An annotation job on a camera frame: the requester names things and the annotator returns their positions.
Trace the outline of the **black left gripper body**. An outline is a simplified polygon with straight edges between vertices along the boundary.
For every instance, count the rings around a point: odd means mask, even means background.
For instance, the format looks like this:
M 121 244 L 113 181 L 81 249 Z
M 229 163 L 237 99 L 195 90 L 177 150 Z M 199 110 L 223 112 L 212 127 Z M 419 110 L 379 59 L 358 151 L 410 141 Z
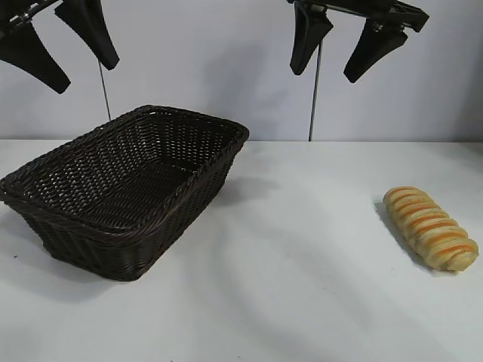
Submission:
M 1 37 L 32 22 L 33 17 L 58 0 L 1 0 Z

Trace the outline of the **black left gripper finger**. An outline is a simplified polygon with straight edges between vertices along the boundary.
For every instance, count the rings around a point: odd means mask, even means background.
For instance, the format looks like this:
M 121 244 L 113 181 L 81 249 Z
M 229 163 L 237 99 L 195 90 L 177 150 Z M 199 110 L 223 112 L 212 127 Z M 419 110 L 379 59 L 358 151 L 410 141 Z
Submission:
M 34 28 L 21 28 L 4 36 L 1 39 L 1 60 L 29 73 L 58 94 L 71 84 Z
M 118 65 L 119 56 L 106 27 L 100 0 L 62 1 L 54 13 L 83 40 L 107 70 Z

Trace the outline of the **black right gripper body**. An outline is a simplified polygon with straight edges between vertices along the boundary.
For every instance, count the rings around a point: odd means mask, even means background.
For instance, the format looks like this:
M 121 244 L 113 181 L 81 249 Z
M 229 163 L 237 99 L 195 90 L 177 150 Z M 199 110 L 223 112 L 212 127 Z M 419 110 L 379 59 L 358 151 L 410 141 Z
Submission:
M 332 10 L 357 17 L 376 20 L 378 23 L 394 23 L 420 32 L 429 15 L 420 8 L 400 1 L 363 0 L 308 0 L 288 1 L 289 4 L 308 5 L 311 10 Z

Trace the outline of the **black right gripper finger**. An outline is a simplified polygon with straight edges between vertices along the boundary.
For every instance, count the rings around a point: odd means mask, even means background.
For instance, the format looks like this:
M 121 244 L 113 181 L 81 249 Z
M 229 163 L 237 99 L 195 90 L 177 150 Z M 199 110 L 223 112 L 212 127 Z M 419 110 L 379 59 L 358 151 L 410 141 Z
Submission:
M 357 82 L 376 62 L 400 48 L 407 39 L 401 23 L 366 19 L 343 74 L 351 83 Z
M 290 67 L 295 75 L 306 69 L 315 49 L 334 28 L 324 5 L 294 5 L 295 32 Z

